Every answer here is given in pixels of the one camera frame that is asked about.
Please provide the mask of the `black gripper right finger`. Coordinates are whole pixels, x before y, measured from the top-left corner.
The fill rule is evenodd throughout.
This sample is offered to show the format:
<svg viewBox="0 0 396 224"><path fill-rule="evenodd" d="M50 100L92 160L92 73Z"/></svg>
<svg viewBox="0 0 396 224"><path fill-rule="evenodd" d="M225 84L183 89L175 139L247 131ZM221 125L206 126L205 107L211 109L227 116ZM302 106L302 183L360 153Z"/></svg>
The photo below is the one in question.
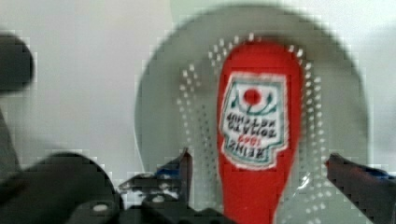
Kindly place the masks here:
<svg viewBox="0 0 396 224"><path fill-rule="evenodd" d="M395 224L395 176L332 153L327 178L374 224Z"/></svg>

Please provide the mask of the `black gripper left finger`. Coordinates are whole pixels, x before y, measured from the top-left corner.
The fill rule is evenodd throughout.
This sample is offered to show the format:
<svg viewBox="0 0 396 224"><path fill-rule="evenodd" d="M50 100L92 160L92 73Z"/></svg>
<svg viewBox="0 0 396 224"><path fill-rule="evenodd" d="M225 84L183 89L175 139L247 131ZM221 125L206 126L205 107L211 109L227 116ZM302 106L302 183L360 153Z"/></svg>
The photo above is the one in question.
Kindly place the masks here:
<svg viewBox="0 0 396 224"><path fill-rule="evenodd" d="M118 186L121 195L139 198L142 219L149 224L236 224L222 213L189 206L192 157L186 148L154 173L133 176Z"/></svg>

